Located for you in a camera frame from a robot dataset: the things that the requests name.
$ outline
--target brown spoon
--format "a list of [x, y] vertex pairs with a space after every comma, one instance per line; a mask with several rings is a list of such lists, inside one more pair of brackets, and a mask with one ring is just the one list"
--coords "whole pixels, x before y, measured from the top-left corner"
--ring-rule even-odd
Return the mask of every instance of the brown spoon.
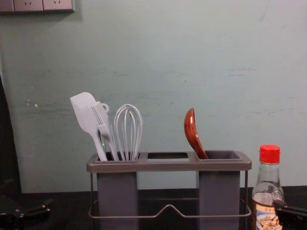
[[189, 109], [184, 119], [184, 132], [191, 147], [194, 149], [200, 159], [208, 159], [205, 150], [201, 145], [201, 141], [198, 137], [196, 130], [194, 108]]

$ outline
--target wall outlet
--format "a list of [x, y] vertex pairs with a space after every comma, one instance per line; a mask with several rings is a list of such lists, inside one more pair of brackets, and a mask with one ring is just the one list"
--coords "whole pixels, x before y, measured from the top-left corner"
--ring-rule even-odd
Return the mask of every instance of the wall outlet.
[[43, 11], [43, 0], [14, 0], [16, 12]]
[[73, 10], [72, 0], [43, 0], [45, 11]]
[[0, 0], [0, 12], [13, 12], [13, 0]]

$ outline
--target utensil holder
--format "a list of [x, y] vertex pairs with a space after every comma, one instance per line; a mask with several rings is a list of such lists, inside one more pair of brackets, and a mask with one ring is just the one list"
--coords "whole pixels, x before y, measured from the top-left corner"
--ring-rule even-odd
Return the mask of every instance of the utensil holder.
[[[238, 230], [239, 218], [251, 215], [247, 206], [251, 160], [244, 153], [232, 150], [211, 150], [206, 153], [209, 159], [205, 160], [199, 159], [195, 152], [143, 152], [136, 161], [99, 161], [98, 156], [93, 155], [87, 163], [87, 171], [91, 173], [92, 198], [93, 173], [97, 174], [98, 200], [92, 200], [89, 216], [100, 220], [101, 230], [138, 230], [138, 219], [154, 219], [166, 209], [172, 208], [183, 218], [199, 219], [199, 230]], [[198, 215], [184, 215], [172, 204], [164, 206], [153, 216], [138, 215], [136, 173], [159, 171], [198, 172]], [[239, 213], [240, 171], [245, 171], [244, 214]], [[93, 214], [95, 203], [98, 203], [100, 216]]]

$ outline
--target glass bottle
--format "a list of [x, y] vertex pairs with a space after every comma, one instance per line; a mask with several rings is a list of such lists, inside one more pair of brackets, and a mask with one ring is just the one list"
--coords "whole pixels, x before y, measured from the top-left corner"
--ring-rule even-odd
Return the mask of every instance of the glass bottle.
[[273, 207], [274, 200], [283, 201], [279, 179], [280, 148], [275, 145], [260, 146], [260, 166], [257, 184], [253, 189], [253, 230], [281, 230]]

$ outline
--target painted wall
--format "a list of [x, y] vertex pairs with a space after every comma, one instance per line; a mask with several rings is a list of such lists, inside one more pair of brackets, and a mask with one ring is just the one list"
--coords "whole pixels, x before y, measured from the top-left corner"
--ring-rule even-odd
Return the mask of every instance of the painted wall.
[[[69, 98], [90, 92], [144, 118], [142, 151], [206, 149], [253, 160], [282, 148], [283, 185], [307, 185], [305, 0], [76, 0], [76, 12], [0, 17], [3, 81], [23, 192], [89, 190], [94, 153]], [[195, 187], [194, 172], [142, 173], [140, 188]]]

